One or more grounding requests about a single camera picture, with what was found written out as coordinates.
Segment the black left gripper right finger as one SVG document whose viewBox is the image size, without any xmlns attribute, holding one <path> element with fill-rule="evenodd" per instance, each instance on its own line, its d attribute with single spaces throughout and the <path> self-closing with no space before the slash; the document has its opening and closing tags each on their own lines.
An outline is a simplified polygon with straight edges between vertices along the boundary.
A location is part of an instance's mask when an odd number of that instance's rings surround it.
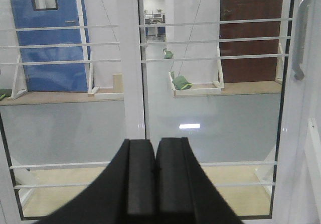
<svg viewBox="0 0 321 224">
<path fill-rule="evenodd" d="M 162 138 L 156 153 L 158 223 L 241 223 L 195 157 L 188 138 Z"/>
</svg>

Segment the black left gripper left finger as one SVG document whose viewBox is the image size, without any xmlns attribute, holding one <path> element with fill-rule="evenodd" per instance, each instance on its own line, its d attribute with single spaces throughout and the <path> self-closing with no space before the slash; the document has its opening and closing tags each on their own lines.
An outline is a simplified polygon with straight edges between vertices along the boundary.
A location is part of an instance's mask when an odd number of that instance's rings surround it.
<svg viewBox="0 0 321 224">
<path fill-rule="evenodd" d="M 155 159 L 149 140 L 125 139 L 101 174 L 39 223 L 154 223 Z"/>
</svg>

